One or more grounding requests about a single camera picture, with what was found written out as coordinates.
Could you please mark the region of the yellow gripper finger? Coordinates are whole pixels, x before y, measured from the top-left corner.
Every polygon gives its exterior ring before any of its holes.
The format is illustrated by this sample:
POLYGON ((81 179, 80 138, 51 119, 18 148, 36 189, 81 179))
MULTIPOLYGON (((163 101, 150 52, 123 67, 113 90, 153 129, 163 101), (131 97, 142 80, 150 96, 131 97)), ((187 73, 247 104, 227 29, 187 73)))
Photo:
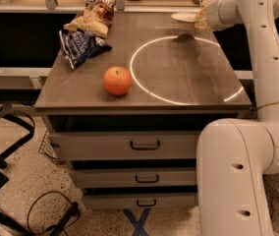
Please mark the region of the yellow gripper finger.
POLYGON ((206 15, 207 15, 207 7, 204 6, 202 7, 195 15, 195 19, 200 22, 200 21, 204 21, 206 19, 206 15))
POLYGON ((211 30, 211 27, 205 21, 196 22, 195 27, 199 30, 211 30))

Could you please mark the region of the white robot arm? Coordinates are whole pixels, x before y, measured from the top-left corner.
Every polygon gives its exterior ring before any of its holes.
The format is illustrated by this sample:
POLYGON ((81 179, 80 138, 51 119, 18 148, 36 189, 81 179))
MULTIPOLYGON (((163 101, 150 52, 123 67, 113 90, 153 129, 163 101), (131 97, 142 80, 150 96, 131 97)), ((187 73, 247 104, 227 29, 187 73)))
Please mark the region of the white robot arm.
POLYGON ((263 175, 279 173, 279 34, 275 0, 216 0, 212 30, 246 28, 256 117, 220 119, 200 133, 196 179, 201 236, 274 236, 263 175))

